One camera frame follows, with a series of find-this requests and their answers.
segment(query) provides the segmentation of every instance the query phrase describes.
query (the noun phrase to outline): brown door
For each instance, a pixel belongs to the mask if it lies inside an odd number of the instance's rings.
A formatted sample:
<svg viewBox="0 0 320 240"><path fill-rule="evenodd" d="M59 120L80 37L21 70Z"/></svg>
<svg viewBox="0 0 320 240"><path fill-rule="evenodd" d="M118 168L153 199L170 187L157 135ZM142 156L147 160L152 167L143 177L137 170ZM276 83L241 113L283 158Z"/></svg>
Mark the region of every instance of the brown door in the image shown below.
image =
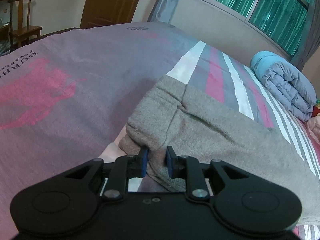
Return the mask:
<svg viewBox="0 0 320 240"><path fill-rule="evenodd" d="M129 23L139 0L86 0L81 29Z"/></svg>

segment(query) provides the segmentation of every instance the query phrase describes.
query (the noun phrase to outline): window frame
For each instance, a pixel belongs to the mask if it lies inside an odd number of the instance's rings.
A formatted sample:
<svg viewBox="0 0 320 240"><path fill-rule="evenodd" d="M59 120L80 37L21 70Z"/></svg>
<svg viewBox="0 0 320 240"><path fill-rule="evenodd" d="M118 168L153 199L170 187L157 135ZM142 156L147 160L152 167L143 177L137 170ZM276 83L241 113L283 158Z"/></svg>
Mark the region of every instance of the window frame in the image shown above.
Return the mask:
<svg viewBox="0 0 320 240"><path fill-rule="evenodd" d="M250 17L252 16L253 11L256 8L259 0L254 0L247 17L241 15L240 13L234 11L233 9L229 8L228 6L218 2L216 0L202 0L202 1L209 3L209 4L213 5L214 7L222 10L224 13L230 14L230 15L234 16L235 18L239 19L240 21L244 22L249 27L251 27L252 29L257 31L259 34L261 34L269 42L271 42L283 55L285 55L287 57L288 60L291 60L293 58L293 56L289 55L276 41L274 41L271 37L266 35L262 30L260 30L259 28L257 28L256 26L254 26L253 24L251 24L249 22ZM308 2L306 0L298 0L298 1L308 11L308 7L309 7Z"/></svg>

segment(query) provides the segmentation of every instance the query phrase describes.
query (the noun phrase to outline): window sill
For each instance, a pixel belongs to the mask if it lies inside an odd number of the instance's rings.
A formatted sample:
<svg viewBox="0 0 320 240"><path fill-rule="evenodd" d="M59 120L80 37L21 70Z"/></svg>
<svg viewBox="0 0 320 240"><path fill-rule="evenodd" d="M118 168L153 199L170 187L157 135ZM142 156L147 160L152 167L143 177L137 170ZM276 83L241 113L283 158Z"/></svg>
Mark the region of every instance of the window sill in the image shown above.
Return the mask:
<svg viewBox="0 0 320 240"><path fill-rule="evenodd" d="M202 2L208 3L212 6L214 6L215 8L217 8L219 11L225 13L225 14L229 14L232 15L233 17L239 19L240 21L242 21L243 23L245 23L246 25L248 25L253 31L258 32L261 36L263 36L268 42L270 42L274 47L276 47L276 49L282 53L282 55L285 55L285 59L290 61L291 60L291 56L284 50L282 49L275 41L273 41L268 35L266 35L265 33L263 33L263 31L261 31L260 29L258 29L257 27L255 27L254 25L252 25L251 23L249 23L247 21L247 18L244 17L243 15L237 13L236 11L230 9L229 7L215 1L215 0L201 0Z"/></svg>

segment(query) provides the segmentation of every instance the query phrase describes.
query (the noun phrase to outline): chair backrest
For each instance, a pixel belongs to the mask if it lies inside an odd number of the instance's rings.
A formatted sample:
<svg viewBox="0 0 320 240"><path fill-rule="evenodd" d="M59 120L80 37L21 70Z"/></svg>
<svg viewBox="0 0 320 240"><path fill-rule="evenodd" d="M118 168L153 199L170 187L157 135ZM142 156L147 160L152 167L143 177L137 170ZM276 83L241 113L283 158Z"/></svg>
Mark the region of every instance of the chair backrest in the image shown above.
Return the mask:
<svg viewBox="0 0 320 240"><path fill-rule="evenodd" d="M10 32L12 32L13 3L16 1L19 1L19 4L18 4L18 32L20 32L23 28L23 0L9 0L9 3L10 3ZM30 6L31 6L31 0L29 0L29 3L28 3L27 31L29 31Z"/></svg>

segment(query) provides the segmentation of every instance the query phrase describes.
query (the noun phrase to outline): blue comforter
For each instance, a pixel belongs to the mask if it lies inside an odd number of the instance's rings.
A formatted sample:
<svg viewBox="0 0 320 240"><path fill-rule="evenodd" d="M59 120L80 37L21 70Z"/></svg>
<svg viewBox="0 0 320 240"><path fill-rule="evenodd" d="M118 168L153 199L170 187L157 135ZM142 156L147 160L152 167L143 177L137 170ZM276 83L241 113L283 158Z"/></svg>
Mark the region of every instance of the blue comforter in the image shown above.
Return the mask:
<svg viewBox="0 0 320 240"><path fill-rule="evenodd" d="M269 51L260 51L250 62L258 80L267 90L303 122L311 118L316 92L309 80L284 58Z"/></svg>

